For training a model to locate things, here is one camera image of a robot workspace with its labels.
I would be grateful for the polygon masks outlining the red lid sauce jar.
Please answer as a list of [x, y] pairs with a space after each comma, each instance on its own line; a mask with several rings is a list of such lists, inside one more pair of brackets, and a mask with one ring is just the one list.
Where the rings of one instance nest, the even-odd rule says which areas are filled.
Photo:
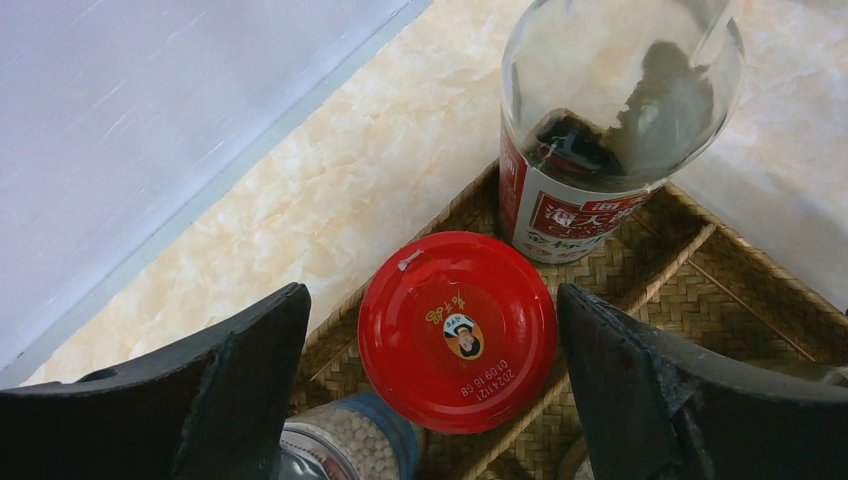
[[527, 408], [556, 352], [551, 295], [537, 270], [493, 237], [430, 234], [377, 270], [358, 346], [378, 395], [426, 429], [473, 434]]

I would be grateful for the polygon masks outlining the silver lid jar blue label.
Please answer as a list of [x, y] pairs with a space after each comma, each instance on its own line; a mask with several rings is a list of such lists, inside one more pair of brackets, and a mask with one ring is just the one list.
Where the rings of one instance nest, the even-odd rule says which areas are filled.
[[302, 458], [283, 479], [413, 479], [426, 431], [366, 392], [287, 419], [280, 446]]

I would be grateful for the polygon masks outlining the tall glass sauce bottle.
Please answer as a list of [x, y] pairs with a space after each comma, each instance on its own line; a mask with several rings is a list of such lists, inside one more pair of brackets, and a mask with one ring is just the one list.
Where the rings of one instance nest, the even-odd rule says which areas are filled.
[[528, 258], [588, 255], [726, 126], [736, 1], [535, 1], [502, 60], [499, 201]]

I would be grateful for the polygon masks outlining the black cap shaker front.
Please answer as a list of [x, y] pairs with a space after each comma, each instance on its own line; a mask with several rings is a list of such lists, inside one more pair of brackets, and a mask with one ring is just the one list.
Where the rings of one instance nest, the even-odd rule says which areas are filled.
[[585, 438], [580, 436], [568, 448], [561, 459], [557, 480], [594, 480], [594, 473]]

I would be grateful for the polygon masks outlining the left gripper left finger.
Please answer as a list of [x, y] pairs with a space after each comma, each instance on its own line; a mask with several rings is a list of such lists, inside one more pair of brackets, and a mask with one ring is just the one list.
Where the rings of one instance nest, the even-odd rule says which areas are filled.
[[73, 383], [1, 394], [5, 479], [271, 479], [311, 308], [284, 286]]

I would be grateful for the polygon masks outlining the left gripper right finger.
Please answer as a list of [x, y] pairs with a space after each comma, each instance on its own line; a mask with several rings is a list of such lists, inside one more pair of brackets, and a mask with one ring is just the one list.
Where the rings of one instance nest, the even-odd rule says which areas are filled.
[[843, 479], [847, 391], [714, 353], [573, 284], [557, 293], [598, 479]]

